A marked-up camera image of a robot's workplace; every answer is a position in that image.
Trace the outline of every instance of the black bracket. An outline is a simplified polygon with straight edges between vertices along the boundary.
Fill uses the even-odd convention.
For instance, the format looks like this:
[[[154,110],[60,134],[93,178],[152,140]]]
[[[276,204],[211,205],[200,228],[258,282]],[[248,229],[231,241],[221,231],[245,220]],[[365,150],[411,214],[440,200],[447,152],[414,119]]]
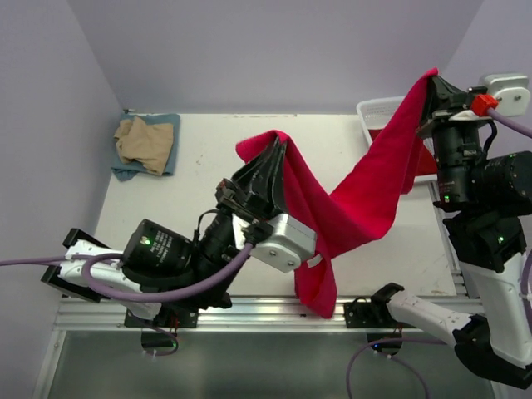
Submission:
[[[485,317],[475,315],[461,330],[455,330],[455,354],[478,377],[526,389],[532,385],[532,364],[523,369],[495,355],[490,343],[490,326]]]
[[[283,189],[283,163],[287,143],[275,138],[260,154],[223,179],[216,188],[220,205],[231,208],[249,222],[287,213]]]
[[[174,321],[177,321],[177,328],[196,328],[198,326],[198,312],[193,312],[183,308],[161,308],[159,314],[155,316],[153,321],[144,322],[150,324],[154,327],[159,328],[172,328],[175,327],[173,324]],[[126,312],[126,317],[124,318],[124,327],[127,328],[142,328],[144,324],[141,323],[138,319],[132,317],[129,312]]]
[[[389,283],[379,289],[370,298],[358,297],[350,303],[344,303],[343,316],[347,328],[395,328],[397,321],[387,309],[390,298],[404,290],[401,285]]]
[[[65,239],[63,240],[63,246],[65,248],[70,248],[72,245],[76,244],[78,239],[84,239],[89,243],[93,243],[102,248],[109,248],[105,244],[101,243],[91,235],[85,233],[80,229],[70,229]],[[62,292],[64,295],[73,298],[84,299],[88,302],[99,303],[101,299],[106,298],[99,293],[95,293],[90,288],[80,287],[79,285],[68,283],[59,277],[61,267],[59,266],[48,266],[47,270],[41,277],[41,281],[50,287]]]

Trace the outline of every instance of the folded cloth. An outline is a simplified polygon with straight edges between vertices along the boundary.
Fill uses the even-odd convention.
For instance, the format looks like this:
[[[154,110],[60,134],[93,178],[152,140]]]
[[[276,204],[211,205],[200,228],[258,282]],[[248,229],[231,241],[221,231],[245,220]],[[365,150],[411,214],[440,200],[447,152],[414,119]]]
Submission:
[[[171,134],[168,130],[169,125],[172,125]],[[126,181],[132,179],[139,172],[173,175],[177,159],[179,126],[180,116],[177,114],[122,115],[121,125],[115,133],[115,138],[118,140],[116,142],[117,151],[111,163],[111,170],[116,178],[120,181]],[[162,140],[158,136],[161,132],[164,132],[161,137]],[[134,140],[127,140],[126,137],[131,134]]]

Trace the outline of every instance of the red towel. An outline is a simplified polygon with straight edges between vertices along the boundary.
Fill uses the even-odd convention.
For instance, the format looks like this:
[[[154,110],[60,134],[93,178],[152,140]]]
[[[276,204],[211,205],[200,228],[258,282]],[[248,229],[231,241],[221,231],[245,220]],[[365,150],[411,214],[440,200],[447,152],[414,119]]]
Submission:
[[[318,235],[316,254],[323,259],[295,271],[295,292],[302,304],[330,318],[337,290],[331,260],[360,245],[380,239],[396,217],[399,196],[409,192],[420,158],[422,140],[416,137],[425,102],[428,71],[410,89],[396,113],[373,141],[369,151],[329,195],[305,163],[292,139],[268,131],[237,144],[240,158],[249,162],[276,136],[288,141],[283,165],[288,212]],[[334,167],[334,160],[324,160]]]

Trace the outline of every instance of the purple cable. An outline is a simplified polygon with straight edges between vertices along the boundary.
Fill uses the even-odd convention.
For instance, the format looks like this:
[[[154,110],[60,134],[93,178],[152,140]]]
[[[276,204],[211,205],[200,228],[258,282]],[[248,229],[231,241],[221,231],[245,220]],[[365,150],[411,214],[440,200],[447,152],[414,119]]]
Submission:
[[[125,293],[112,287],[108,287],[91,276],[91,267],[94,266],[94,264],[97,264],[103,260],[117,259],[117,257],[119,257],[118,254],[101,254],[91,257],[83,265],[83,268],[81,269],[81,275],[92,291],[111,299],[140,303],[174,302],[184,298],[193,297],[198,293],[207,291],[213,286],[224,281],[231,274],[236,273],[248,258],[251,249],[253,249],[253,245],[247,243],[244,248],[233,258],[233,260],[231,260],[219,272],[213,274],[205,280],[201,280],[196,284],[173,291],[165,291],[163,293]]]
[[[429,345],[445,345],[442,341],[439,341],[437,339],[423,339],[423,338],[408,338],[408,337],[402,337],[402,338],[385,338],[385,339],[379,339],[378,341],[370,342],[360,349],[358,349],[349,360],[349,363],[347,365],[347,372],[346,372],[346,387],[347,387],[347,395],[349,396],[349,399],[353,399],[352,391],[351,391],[351,369],[352,365],[357,360],[357,357],[361,355],[362,352],[364,352],[369,347],[372,347],[373,345],[379,344],[379,343],[394,343],[394,342],[413,342],[413,343],[425,343]],[[414,375],[417,377],[417,379],[421,382],[423,385],[423,390],[425,391],[425,398],[430,399],[431,393],[429,392],[429,387],[426,384],[426,381],[423,379],[421,374],[414,369],[411,365],[406,363],[405,361],[401,359],[396,359],[392,357],[392,360],[395,362],[400,363],[404,367],[408,368],[410,371],[414,373]]]
[[[488,110],[488,115],[491,116],[495,121],[502,123],[504,126],[509,127],[513,131],[517,131],[521,135],[526,135],[532,139],[532,129],[529,127],[521,125],[519,122],[510,119],[508,116],[501,115],[495,109],[490,108]]]
[[[72,255],[74,260],[92,259],[92,255]],[[59,266],[60,262],[64,262],[67,259],[63,256],[51,256],[48,258],[28,258],[28,259],[11,259],[0,261],[1,266],[15,266],[17,264],[35,264],[41,266]]]
[[[526,257],[523,273],[521,274],[521,294],[523,295],[523,306],[525,307],[526,321],[529,324],[530,332],[532,333],[532,303],[527,298],[530,294],[530,271],[532,270],[532,251]]]
[[[169,339],[172,340],[172,342],[174,343],[174,347],[172,349],[170,349],[169,351],[164,351],[164,352],[157,352],[156,350],[152,351],[152,352],[148,352],[146,351],[146,353],[150,354],[151,356],[155,356],[155,357],[159,357],[159,356],[169,356],[169,355],[173,355],[174,353],[177,352],[177,349],[180,345],[179,341],[177,340],[177,337],[172,334],[171,332],[168,332],[168,331],[165,331],[163,330],[162,328],[158,328],[156,326],[151,326],[150,324],[148,324],[146,322],[146,320],[142,319],[142,318],[138,318],[137,316],[135,316],[132,312],[128,312],[130,314],[130,316],[132,316],[137,322],[139,322],[140,324],[142,324],[145,328],[149,328],[150,330],[153,330],[153,331],[156,331],[158,333],[161,333],[161,334],[164,334],[166,335]]]

